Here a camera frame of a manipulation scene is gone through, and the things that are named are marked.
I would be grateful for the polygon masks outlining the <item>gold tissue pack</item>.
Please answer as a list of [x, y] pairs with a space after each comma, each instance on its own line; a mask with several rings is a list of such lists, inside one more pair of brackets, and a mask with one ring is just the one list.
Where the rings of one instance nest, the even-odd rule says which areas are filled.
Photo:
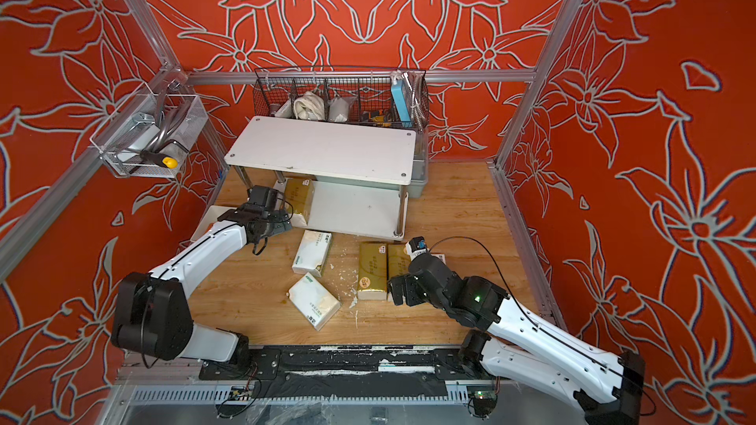
[[386, 301], [388, 296], [388, 245], [365, 242], [359, 248], [359, 301]]
[[308, 226], [315, 194], [315, 182], [304, 177], [289, 177], [285, 185], [285, 199], [291, 210], [291, 223], [295, 227]]
[[387, 246], [388, 255], [388, 279], [407, 275], [411, 257], [406, 252], [406, 246], [402, 244], [390, 244]]

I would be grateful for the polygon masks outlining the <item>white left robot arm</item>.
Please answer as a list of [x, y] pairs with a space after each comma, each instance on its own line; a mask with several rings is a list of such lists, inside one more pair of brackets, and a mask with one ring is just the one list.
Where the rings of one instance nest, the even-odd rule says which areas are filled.
[[285, 194], [254, 186], [247, 200], [223, 212], [187, 248], [147, 273], [130, 273], [119, 284], [111, 343], [143, 360], [196, 359], [246, 371], [249, 340], [198, 324], [188, 299], [231, 255], [247, 246], [262, 254], [269, 240], [293, 228], [293, 208]]

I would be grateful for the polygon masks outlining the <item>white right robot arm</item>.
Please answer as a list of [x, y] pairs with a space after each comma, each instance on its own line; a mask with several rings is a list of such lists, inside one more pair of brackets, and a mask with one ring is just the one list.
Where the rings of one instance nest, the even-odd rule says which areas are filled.
[[513, 380], [582, 412], [589, 424], [637, 424], [646, 363], [590, 346], [539, 318], [484, 277], [459, 277], [437, 257], [413, 258], [391, 277], [397, 305], [424, 303], [469, 329], [459, 351], [472, 371]]

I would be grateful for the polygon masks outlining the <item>white tissue pack front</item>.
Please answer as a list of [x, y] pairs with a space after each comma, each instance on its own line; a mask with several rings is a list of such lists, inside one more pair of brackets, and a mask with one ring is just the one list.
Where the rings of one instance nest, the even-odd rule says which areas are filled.
[[338, 298], [310, 273], [289, 289], [287, 297], [317, 331], [321, 331], [342, 307]]

